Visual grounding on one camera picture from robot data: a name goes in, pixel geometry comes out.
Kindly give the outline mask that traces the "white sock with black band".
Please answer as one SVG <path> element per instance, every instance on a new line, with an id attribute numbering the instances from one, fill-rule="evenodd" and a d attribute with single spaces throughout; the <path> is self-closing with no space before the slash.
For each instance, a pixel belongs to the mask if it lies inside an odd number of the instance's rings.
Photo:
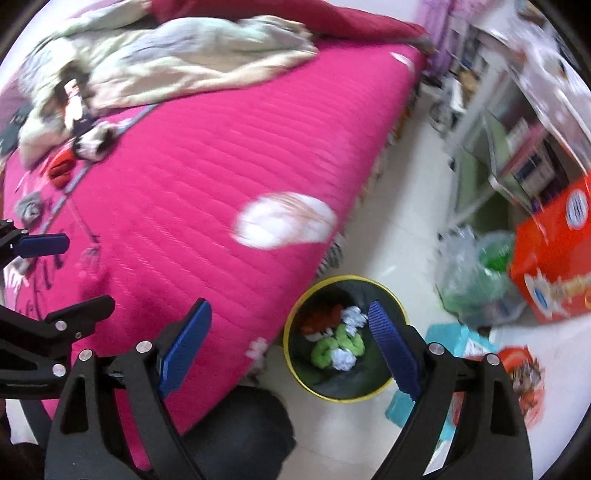
<path id="1" fill-rule="evenodd" d="M 102 121 L 76 137 L 72 144 L 72 150 L 77 158 L 97 163 L 110 153 L 116 145 L 118 137 L 118 125 Z"/>

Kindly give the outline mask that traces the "beige crumpled blanket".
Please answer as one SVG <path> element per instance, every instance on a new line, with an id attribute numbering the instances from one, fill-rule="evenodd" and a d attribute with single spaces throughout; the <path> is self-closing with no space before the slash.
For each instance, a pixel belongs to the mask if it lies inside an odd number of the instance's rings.
<path id="1" fill-rule="evenodd" d="M 145 1 L 120 1 L 66 19 L 24 60 L 19 90 L 31 104 L 18 152 L 31 170 L 72 137 L 57 87 L 67 75 L 81 84 L 94 114 L 159 103 L 200 92 L 269 81 L 318 54 L 304 24 L 263 15 L 161 20 L 138 28 Z"/>

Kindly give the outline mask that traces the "large green fluffy sock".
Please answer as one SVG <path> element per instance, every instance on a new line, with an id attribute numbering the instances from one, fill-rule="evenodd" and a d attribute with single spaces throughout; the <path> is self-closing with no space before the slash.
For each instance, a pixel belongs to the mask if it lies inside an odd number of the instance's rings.
<path id="1" fill-rule="evenodd" d="M 315 343 L 314 349 L 311 350 L 311 363 L 320 369 L 329 368 L 332 366 L 332 351 L 339 348 L 338 341 L 334 337 L 322 338 Z"/>

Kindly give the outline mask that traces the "yellow rimmed black trash bin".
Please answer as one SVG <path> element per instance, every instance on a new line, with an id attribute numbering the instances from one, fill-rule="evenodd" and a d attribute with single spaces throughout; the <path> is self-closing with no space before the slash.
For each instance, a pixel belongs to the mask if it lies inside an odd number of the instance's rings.
<path id="1" fill-rule="evenodd" d="M 369 326 L 375 301 L 391 319 L 408 321 L 390 289 L 362 276 L 329 277 L 297 300 L 283 329 L 283 356 L 304 390 L 332 403 L 356 403 L 390 386 L 392 374 Z"/>

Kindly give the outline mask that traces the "large red sock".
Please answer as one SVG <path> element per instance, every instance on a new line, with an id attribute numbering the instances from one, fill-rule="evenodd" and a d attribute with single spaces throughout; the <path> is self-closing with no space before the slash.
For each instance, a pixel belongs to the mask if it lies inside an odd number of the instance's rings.
<path id="1" fill-rule="evenodd" d="M 311 342 L 318 342 L 332 336 L 342 322 L 341 312 L 342 305 L 335 305 L 332 308 L 311 313 L 301 323 L 301 335 Z"/>

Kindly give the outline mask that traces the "dark red pillow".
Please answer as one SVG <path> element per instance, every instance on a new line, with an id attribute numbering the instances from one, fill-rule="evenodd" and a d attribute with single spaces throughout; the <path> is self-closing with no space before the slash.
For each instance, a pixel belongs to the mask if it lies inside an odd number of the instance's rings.
<path id="1" fill-rule="evenodd" d="M 160 22 L 181 17 L 238 21 L 270 15 L 304 24 L 315 34 L 362 42 L 429 37 L 420 25 L 322 0 L 152 0 L 149 12 Z"/>

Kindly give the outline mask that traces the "black stool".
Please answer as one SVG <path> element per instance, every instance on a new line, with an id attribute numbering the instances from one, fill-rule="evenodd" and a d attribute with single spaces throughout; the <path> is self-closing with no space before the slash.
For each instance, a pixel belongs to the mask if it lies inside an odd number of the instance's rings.
<path id="1" fill-rule="evenodd" d="M 266 389 L 235 387 L 183 436 L 207 479 L 276 480 L 297 446 L 280 397 Z"/>

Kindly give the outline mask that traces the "teal plastic package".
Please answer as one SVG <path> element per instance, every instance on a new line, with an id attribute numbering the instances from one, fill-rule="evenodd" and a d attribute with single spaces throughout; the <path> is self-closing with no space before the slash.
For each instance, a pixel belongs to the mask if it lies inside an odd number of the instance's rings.
<path id="1" fill-rule="evenodd" d="M 428 440 L 452 439 L 455 428 L 447 418 L 454 394 L 484 374 L 480 362 L 498 349 L 467 327 L 451 323 L 432 326 L 436 337 L 424 340 L 414 327 L 390 320 L 377 304 L 372 306 L 370 330 L 399 387 L 386 417 L 403 429 L 402 439 L 413 445 L 421 433 Z M 464 354 L 470 347 L 490 353 L 469 360 Z"/>

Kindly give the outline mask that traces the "pink patterned bed cover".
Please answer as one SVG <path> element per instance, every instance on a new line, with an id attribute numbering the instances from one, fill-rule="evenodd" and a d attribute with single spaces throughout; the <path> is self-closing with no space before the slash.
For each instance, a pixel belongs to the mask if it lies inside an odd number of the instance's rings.
<path id="1" fill-rule="evenodd" d="M 76 165 L 70 192 L 54 188 L 46 165 L 27 171 L 12 156 L 6 215 L 37 192 L 38 227 L 70 246 L 7 268 L 7 306 L 40 320 L 110 295 L 112 316 L 75 344 L 110 356 L 207 300 L 211 330 L 166 402 L 187 432 L 280 333 L 424 63 L 409 45 L 324 41 L 314 60 L 270 82 L 127 110 L 134 125 L 106 159 Z"/>

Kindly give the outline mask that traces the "grey green shelf unit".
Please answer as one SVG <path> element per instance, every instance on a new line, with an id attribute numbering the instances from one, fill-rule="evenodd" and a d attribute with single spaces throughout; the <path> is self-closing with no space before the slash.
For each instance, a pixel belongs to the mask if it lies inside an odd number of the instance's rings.
<path id="1" fill-rule="evenodd" d="M 446 108 L 455 179 L 446 235 L 465 226 L 503 227 L 510 207 L 527 214 L 559 176 L 590 170 L 590 89 L 556 50 L 487 51 L 475 72 L 461 69 L 461 109 Z"/>

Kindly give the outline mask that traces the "dark grey sock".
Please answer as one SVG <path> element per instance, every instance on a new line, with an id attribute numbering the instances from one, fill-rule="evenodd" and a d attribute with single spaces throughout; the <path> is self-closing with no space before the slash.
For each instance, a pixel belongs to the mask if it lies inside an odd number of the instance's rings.
<path id="1" fill-rule="evenodd" d="M 22 224 L 29 228 L 43 213 L 43 199 L 39 191 L 23 196 L 14 206 L 14 213 Z"/>

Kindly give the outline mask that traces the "red snack bag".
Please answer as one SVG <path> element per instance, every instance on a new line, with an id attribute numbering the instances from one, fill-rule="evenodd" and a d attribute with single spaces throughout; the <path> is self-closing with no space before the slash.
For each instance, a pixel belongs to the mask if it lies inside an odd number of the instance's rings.
<path id="1" fill-rule="evenodd" d="M 476 348 L 470 347 L 470 350 L 464 354 L 464 358 L 481 360 L 490 353 L 481 347 L 478 347 L 478 350 Z M 541 421 L 544 413 L 544 368 L 525 346 L 504 347 L 496 352 L 496 355 L 509 375 L 513 389 L 518 396 L 525 425 L 528 430 L 531 430 Z M 452 429 L 458 425 L 463 401 L 464 393 L 454 394 L 447 418 Z"/>

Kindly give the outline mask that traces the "small red sock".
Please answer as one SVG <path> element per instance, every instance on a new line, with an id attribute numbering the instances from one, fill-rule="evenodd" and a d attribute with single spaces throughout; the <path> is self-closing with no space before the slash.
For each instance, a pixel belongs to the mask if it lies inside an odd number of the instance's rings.
<path id="1" fill-rule="evenodd" d="M 46 175 L 49 182 L 59 190 L 71 181 L 77 159 L 70 147 L 59 150 L 48 162 Z"/>

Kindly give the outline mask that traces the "small green fluffy sock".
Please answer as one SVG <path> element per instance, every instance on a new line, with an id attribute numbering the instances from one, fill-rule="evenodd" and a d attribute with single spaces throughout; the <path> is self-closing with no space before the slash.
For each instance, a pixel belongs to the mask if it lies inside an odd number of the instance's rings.
<path id="1" fill-rule="evenodd" d="M 345 325 L 341 324 L 335 331 L 335 340 L 338 341 L 339 347 L 351 351 L 356 357 L 361 357 L 366 352 L 365 343 L 359 333 L 355 337 L 346 334 Z"/>

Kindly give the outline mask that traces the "clear plastic bag green contents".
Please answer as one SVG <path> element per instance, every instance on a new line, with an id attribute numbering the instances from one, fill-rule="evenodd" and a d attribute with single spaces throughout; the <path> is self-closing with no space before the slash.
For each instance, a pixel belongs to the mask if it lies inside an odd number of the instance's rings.
<path id="1" fill-rule="evenodd" d="M 515 234 L 477 235 L 469 226 L 440 241 L 436 288 L 444 309 L 472 330 L 516 322 L 526 301 L 509 276 Z"/>

